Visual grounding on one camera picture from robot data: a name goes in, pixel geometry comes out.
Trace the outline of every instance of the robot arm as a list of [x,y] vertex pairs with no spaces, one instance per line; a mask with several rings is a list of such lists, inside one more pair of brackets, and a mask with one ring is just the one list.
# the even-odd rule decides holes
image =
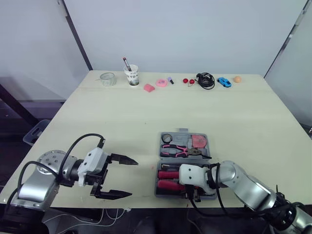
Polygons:
[[[182,164],[179,169],[179,182],[183,185],[201,187],[207,194],[215,194],[217,186],[228,187],[252,211],[263,211],[288,203],[281,193],[275,193],[258,179],[247,175],[232,161],[220,163],[218,184],[216,172],[217,166],[208,169]],[[280,234],[307,234],[312,229],[312,217],[295,206],[284,211],[267,213],[262,217]]]
[[35,171],[21,188],[16,189],[17,193],[11,195],[12,200],[8,200],[0,222],[0,231],[19,234],[48,233],[41,220],[44,212],[56,197],[60,185],[72,187],[75,181],[78,181],[81,187],[92,186],[90,195],[103,199],[113,200],[132,195],[118,190],[101,191],[108,172],[108,164],[112,161],[118,161],[119,164],[138,165],[136,161],[127,156],[108,155],[102,149],[103,144],[104,138],[102,137],[97,147],[88,152],[85,159],[77,159],[70,155],[67,157],[66,153],[61,150],[52,150],[41,155],[37,162],[52,170],[54,174],[42,166],[36,166]]

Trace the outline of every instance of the tool kit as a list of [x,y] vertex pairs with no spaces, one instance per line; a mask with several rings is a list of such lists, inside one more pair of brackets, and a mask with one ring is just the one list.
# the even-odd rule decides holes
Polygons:
[[[161,133],[159,156],[155,195],[166,198],[187,198],[185,186],[179,184],[181,164],[209,167],[211,158],[207,136],[201,133],[189,133],[188,129]],[[197,202],[201,199],[215,198],[215,194],[205,194],[202,188],[195,189],[194,199]]]

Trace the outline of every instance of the wooden table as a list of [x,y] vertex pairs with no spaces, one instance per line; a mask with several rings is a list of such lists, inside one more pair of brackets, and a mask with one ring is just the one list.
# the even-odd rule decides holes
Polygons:
[[[159,161],[160,132],[188,128],[208,136],[211,163],[232,160],[271,188],[278,184],[286,199],[312,203],[312,145],[296,119],[259,75],[215,75],[232,81],[231,88],[216,83],[212,90],[198,84],[191,87],[183,78],[195,74],[140,73],[140,85],[129,86],[123,72],[114,72],[117,84],[104,87],[98,80],[104,71],[91,71],[71,94],[38,141],[29,151],[0,194],[5,203],[17,185],[22,166],[37,160],[43,153],[69,146],[85,133],[99,133],[106,138],[108,153],[127,155],[138,166],[112,163],[104,190],[117,189],[133,193],[118,200],[90,196],[90,186],[75,184],[61,187],[53,207],[77,208],[167,208],[190,206],[186,199],[165,199],[154,195],[156,166]],[[174,85],[143,90],[159,78],[171,76]],[[84,158],[95,148],[98,139],[81,141],[71,155]],[[33,172],[26,171],[24,179]],[[230,189],[222,189],[226,207],[242,203]],[[202,201],[199,207],[219,207],[216,200]]]

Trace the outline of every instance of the orange ball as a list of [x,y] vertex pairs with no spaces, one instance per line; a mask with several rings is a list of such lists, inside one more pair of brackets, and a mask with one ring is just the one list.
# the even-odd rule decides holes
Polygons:
[[242,77],[240,77],[240,76],[234,77],[234,82],[240,83],[241,81],[242,81]]

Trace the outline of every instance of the blue toy car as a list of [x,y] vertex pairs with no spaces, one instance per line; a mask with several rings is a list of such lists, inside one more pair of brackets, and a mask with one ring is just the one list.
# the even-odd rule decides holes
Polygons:
[[219,77],[217,81],[223,85],[223,87],[229,88],[232,86],[232,84],[229,82],[228,79],[225,79],[224,77]]

